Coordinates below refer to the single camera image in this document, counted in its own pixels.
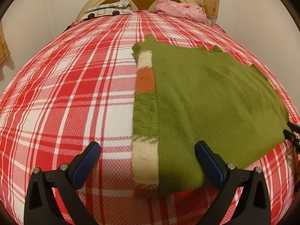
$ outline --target pink pillow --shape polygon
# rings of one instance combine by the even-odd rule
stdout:
[[[207,17],[202,8],[189,3],[157,0],[155,13],[207,24]]]
[[[217,24],[212,24],[211,27],[223,32],[224,34],[226,34],[226,31],[222,29],[222,27],[220,25]]]

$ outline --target red plaid bedsheet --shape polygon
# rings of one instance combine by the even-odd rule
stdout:
[[[99,163],[79,197],[99,224],[195,224],[217,195],[208,187],[160,198],[133,196],[131,131],[136,63],[131,47],[147,34],[178,46],[218,45],[243,64],[255,64],[272,82],[293,123],[299,115],[287,93],[255,56],[220,31],[150,12],[82,22],[41,49],[0,96],[0,200],[23,223],[32,170],[69,163],[90,141],[99,142]],[[272,224],[293,199],[293,149],[287,142],[254,163],[265,173]],[[237,192],[223,223],[233,214]],[[64,217],[71,222],[55,194]]]

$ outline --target orange stripe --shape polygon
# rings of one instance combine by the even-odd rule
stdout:
[[[154,73],[152,67],[142,68],[136,74],[136,93],[152,92],[155,90]]]

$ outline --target folded sweater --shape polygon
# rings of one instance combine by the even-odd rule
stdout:
[[[148,35],[137,61],[132,171],[137,195],[196,189],[205,177],[194,145],[246,168],[284,141],[289,116],[256,68],[218,46],[184,48]]]

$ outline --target metal screw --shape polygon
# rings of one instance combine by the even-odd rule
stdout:
[[[257,166],[257,167],[255,168],[255,171],[257,171],[258,173],[261,173],[263,170],[262,170],[260,167]]]
[[[40,171],[40,169],[39,169],[38,167],[36,167],[36,168],[33,170],[33,173],[37,174],[39,171]]]
[[[228,163],[228,164],[227,164],[227,167],[228,167],[229,169],[231,169],[231,170],[233,170],[233,169],[236,168],[236,166],[235,166],[233,163]]]
[[[68,164],[62,164],[59,168],[64,171],[68,168]]]

